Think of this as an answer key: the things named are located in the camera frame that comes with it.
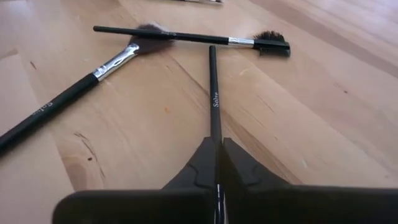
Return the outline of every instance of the brown bristles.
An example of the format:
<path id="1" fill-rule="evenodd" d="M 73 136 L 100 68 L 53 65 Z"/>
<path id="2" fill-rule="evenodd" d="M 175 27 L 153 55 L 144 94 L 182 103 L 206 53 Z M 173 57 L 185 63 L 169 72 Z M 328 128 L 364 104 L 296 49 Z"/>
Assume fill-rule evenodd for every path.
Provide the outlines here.
<path id="1" fill-rule="evenodd" d="M 153 31 L 161 31 L 164 29 L 161 28 L 157 24 L 143 24 L 138 26 L 136 29 L 143 30 L 153 30 Z M 142 37 L 132 36 L 129 44 L 137 44 L 139 46 L 138 54 L 149 54 L 152 52 L 158 52 L 160 50 L 167 49 L 173 46 L 173 40 L 155 40 L 155 39 L 147 39 Z"/>

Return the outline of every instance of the silver brush ferrule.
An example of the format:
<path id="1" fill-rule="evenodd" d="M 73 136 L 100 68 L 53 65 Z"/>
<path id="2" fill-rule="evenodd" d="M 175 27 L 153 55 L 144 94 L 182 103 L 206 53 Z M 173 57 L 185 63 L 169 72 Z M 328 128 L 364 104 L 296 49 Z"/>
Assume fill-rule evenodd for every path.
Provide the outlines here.
<path id="1" fill-rule="evenodd" d="M 228 45 L 241 46 L 241 47 L 253 47 L 254 40 L 228 37 Z"/>
<path id="2" fill-rule="evenodd" d="M 111 60 L 107 61 L 105 64 L 98 67 L 94 72 L 94 76 L 98 79 L 98 81 L 102 81 L 116 69 L 120 68 L 130 59 L 135 57 L 136 52 L 139 50 L 139 46 L 137 44 L 128 45 L 122 52 L 118 53 Z"/>

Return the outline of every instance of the black plastic part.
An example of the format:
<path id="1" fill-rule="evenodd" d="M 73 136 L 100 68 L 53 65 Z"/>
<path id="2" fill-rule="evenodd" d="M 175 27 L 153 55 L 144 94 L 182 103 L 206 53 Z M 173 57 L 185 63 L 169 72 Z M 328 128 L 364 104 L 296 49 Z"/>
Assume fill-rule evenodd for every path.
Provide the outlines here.
<path id="1" fill-rule="evenodd" d="M 290 50 L 290 45 L 288 42 L 283 42 L 283 41 L 254 39 L 253 48 Z"/>
<path id="2" fill-rule="evenodd" d="M 290 185 L 224 139 L 221 181 L 234 223 L 398 223 L 398 190 Z"/>
<path id="3" fill-rule="evenodd" d="M 141 29 L 125 29 L 116 27 L 94 26 L 93 30 L 96 32 L 106 32 L 112 34 L 126 34 L 136 35 L 142 38 L 160 39 L 160 40 L 186 40 L 191 42 L 201 42 L 207 44 L 221 44 L 228 45 L 228 37 L 217 37 L 201 34 L 186 34 L 178 32 L 159 32 L 154 30 Z"/>
<path id="4" fill-rule="evenodd" d="M 279 56 L 279 57 L 290 57 L 290 50 L 280 50 L 280 49 L 267 49 L 261 48 L 260 49 L 260 56 Z"/>
<path id="5" fill-rule="evenodd" d="M 56 206 L 53 224 L 213 223 L 213 196 L 199 188 L 91 190 Z"/>
<path id="6" fill-rule="evenodd" d="M 198 187 L 214 191 L 215 170 L 215 144 L 210 137 L 206 137 L 184 168 L 163 189 Z"/>
<path id="7" fill-rule="evenodd" d="M 79 99 L 81 95 L 91 90 L 97 84 L 98 79 L 92 73 L 86 75 L 52 101 L 48 102 L 21 123 L 17 124 L 17 126 L 3 134 L 0 137 L 0 155 L 24 140 L 36 129 L 45 124 L 45 122 L 53 118 L 70 103 Z"/>

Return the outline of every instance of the brush bristles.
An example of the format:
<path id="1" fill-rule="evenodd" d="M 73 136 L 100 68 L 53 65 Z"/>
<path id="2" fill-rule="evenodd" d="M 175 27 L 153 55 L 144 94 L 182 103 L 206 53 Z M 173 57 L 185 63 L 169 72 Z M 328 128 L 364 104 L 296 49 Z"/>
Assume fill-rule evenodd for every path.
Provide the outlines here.
<path id="1" fill-rule="evenodd" d="M 283 41 L 285 42 L 285 37 L 275 31 L 265 31 L 260 34 L 254 36 L 254 39 L 261 39 L 261 40 L 276 40 L 276 41 Z"/>
<path id="2" fill-rule="evenodd" d="M 285 44 L 288 44 L 285 42 L 285 37 L 282 34 L 275 32 L 275 31 L 265 31 L 265 32 L 255 35 L 253 38 L 255 40 L 273 40 L 273 41 L 278 41 L 278 42 L 283 42 Z M 281 56 L 281 57 L 289 57 L 290 56 L 290 50 L 285 50 L 285 49 L 261 47 L 259 50 L 260 50 L 260 56 L 263 56 L 263 55 L 274 55 L 274 56 Z"/>
<path id="3" fill-rule="evenodd" d="M 165 31 L 158 24 L 143 24 L 137 27 L 136 29 L 143 29 L 143 30 L 153 30 L 153 31 Z M 139 46 L 138 54 L 149 54 L 152 52 L 158 52 L 160 50 L 167 49 L 173 46 L 173 40 L 156 40 L 156 39 L 146 39 L 142 37 L 132 36 L 130 39 L 129 44 L 137 44 Z"/>

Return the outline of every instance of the light wood surface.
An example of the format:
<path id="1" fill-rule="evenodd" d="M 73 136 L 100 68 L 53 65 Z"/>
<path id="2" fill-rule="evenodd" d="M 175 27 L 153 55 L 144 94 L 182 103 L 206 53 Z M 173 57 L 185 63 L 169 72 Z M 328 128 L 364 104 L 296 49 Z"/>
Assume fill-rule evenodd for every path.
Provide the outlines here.
<path id="1" fill-rule="evenodd" d="M 94 25 L 156 21 L 175 32 L 234 37 L 276 30 L 291 44 L 287 60 L 218 48 L 223 135 L 294 184 L 398 187 L 397 12 L 393 0 L 226 0 L 221 7 L 2 0 L 0 131 L 126 46 L 128 36 L 95 33 Z M 70 191 L 63 182 L 74 190 L 161 188 L 210 135 L 208 79 L 206 44 L 177 42 L 135 58 L 0 160 L 0 195 L 48 199 L 22 198 L 25 188 L 12 182 L 3 187 L 10 175 L 57 179 L 32 190 L 53 192 L 51 202 Z"/>

